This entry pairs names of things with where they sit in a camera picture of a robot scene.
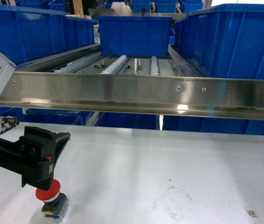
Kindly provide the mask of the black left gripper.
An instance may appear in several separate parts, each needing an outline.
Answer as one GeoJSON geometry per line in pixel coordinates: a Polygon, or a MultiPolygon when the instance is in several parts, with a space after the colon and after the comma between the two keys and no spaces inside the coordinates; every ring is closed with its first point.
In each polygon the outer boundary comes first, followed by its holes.
{"type": "Polygon", "coordinates": [[[70,140],[70,133],[54,133],[26,126],[16,142],[0,139],[0,167],[22,176],[22,185],[48,190],[53,169],[70,140]]]}

